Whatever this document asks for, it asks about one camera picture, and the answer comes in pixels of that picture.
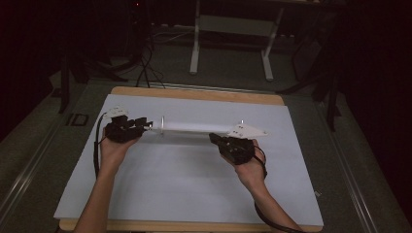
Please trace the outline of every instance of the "black device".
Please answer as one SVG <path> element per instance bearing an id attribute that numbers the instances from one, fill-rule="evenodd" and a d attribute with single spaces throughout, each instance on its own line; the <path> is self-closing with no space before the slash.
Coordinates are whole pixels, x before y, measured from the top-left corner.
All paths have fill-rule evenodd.
<path id="1" fill-rule="evenodd" d="M 127 116 L 116 116 L 105 128 L 105 136 L 117 143 L 126 143 L 139 138 L 147 131 L 145 127 L 151 127 L 153 122 L 147 122 L 146 117 L 127 119 Z"/>
<path id="2" fill-rule="evenodd" d="M 255 145 L 250 139 L 221 137 L 215 133 L 209 134 L 210 142 L 217 145 L 221 155 L 235 165 L 249 162 L 255 155 Z"/>

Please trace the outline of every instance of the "white paper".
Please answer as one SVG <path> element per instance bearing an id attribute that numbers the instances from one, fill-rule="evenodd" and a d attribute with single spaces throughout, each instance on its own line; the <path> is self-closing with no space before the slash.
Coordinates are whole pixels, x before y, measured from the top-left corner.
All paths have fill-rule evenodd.
<path id="1" fill-rule="evenodd" d="M 323 220 L 285 106 L 109 95 L 103 114 L 116 105 L 129 118 L 147 117 L 181 130 L 226 131 L 243 120 L 262 129 L 259 137 L 268 171 L 268 189 L 298 223 L 322 226 Z M 101 127 L 110 122 L 102 121 Z M 73 171 L 56 218 L 78 218 L 95 181 L 90 133 Z M 129 149 L 116 177 L 110 219 L 262 223 L 254 201 L 207 134 L 145 132 Z"/>

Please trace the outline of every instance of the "forearm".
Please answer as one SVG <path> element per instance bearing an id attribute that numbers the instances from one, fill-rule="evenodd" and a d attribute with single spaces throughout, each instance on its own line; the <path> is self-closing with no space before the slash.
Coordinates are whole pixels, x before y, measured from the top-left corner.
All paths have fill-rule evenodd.
<path id="1" fill-rule="evenodd" d="M 279 203 L 272 197 L 264 184 L 251 189 L 251 194 L 260 211 L 270 221 L 286 226 L 291 229 L 301 230 L 301 228 L 283 210 Z M 272 228 L 272 232 L 283 232 Z"/>
<path id="2" fill-rule="evenodd" d="M 75 233 L 106 232 L 110 198 L 115 175 L 100 172 L 85 209 L 76 225 Z"/>

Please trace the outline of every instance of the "hand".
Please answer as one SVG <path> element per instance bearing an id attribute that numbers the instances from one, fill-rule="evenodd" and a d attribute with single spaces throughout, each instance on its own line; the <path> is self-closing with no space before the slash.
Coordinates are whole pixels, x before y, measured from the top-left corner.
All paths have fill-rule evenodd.
<path id="1" fill-rule="evenodd" d="M 100 173 L 109 172 L 110 174 L 115 174 L 127 153 L 127 150 L 139 141 L 140 138 L 128 141 L 124 144 L 119 144 L 111 141 L 108 138 L 102 140 L 100 144 L 101 150 L 101 163 L 100 163 Z"/>
<path id="2" fill-rule="evenodd" d="M 255 155 L 261 161 L 265 162 L 264 155 L 258 149 L 258 141 L 253 139 L 253 142 L 254 142 L 254 145 L 257 147 L 255 148 Z M 223 158 L 234 167 L 234 170 L 236 171 L 240 182 L 244 186 L 246 186 L 246 188 L 248 188 L 250 191 L 264 185 L 263 168 L 261 164 L 255 158 L 252 158 L 249 162 L 241 164 L 241 165 L 234 165 L 232 162 L 227 160 L 224 156 Z"/>

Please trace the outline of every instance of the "floor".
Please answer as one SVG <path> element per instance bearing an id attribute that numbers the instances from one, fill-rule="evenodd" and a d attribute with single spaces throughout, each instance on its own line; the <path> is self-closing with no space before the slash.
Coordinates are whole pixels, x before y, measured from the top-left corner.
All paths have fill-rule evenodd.
<path id="1" fill-rule="evenodd" d="M 198 73 L 190 75 L 191 35 L 179 40 L 173 37 L 154 37 L 148 66 L 151 87 L 274 94 L 297 83 L 291 63 L 295 47 L 290 38 L 279 38 L 275 43 L 270 55 L 275 81 L 269 83 L 256 47 L 214 41 L 201 44 Z M 149 50 L 144 57 L 149 59 Z M 56 231 L 54 210 L 106 95 L 114 86 L 136 85 L 141 71 L 142 67 L 137 66 L 120 72 L 129 80 L 127 83 L 109 81 L 92 71 L 87 84 L 72 80 L 70 105 L 63 114 L 58 113 L 59 98 L 49 96 L 1 143 L 0 232 Z M 59 73 L 51 77 L 55 86 L 58 79 Z M 144 79 L 139 86 L 147 86 Z M 314 189 L 319 193 L 325 223 L 322 232 L 412 232 L 345 96 L 338 96 L 340 116 L 335 118 L 336 132 L 331 132 L 325 120 L 326 103 L 312 100 L 313 88 L 308 86 L 283 98 L 290 108 Z M 71 115 L 88 115 L 90 120 L 77 126 Z"/>

